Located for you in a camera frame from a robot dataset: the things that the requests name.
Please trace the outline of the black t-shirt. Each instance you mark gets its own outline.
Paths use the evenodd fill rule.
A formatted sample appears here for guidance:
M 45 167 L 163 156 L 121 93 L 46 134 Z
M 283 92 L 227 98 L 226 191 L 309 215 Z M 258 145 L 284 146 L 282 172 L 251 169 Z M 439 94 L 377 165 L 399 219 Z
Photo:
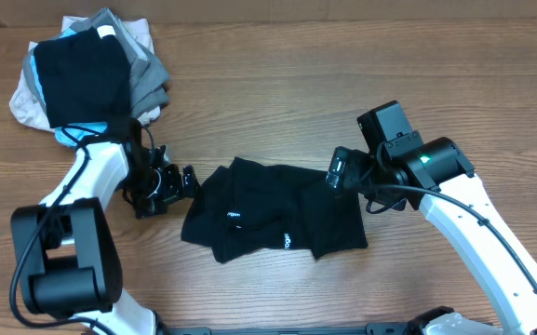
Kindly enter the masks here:
M 315 259 L 366 248 L 357 195 L 335 194 L 326 176 L 320 170 L 264 166 L 237 157 L 202 183 L 181 239 L 210 248 L 219 263 L 261 248 L 308 249 Z

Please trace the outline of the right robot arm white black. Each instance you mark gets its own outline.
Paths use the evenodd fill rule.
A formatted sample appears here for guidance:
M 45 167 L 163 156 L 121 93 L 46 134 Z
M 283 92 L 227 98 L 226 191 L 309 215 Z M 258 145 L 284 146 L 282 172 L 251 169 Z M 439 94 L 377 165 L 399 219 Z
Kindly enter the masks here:
M 459 254 L 490 300 L 504 334 L 537 334 L 537 263 L 492 204 L 482 180 L 448 138 L 364 153 L 343 146 L 327 186 L 362 194 L 377 212 L 420 211 Z

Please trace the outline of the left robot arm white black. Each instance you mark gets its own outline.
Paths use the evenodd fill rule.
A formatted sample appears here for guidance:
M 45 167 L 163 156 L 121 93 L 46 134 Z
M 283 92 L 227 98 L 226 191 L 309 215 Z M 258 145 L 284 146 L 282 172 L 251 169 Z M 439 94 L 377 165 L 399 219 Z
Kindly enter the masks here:
M 195 170 L 169 162 L 166 146 L 144 146 L 150 131 L 134 118 L 68 124 L 58 139 L 75 161 L 40 203 L 10 219 L 16 268 L 11 313 L 27 328 L 82 324 L 96 334 L 167 334 L 160 315 L 140 305 L 123 284 L 123 270 L 105 218 L 121 192 L 139 219 L 167 213 L 199 189 Z

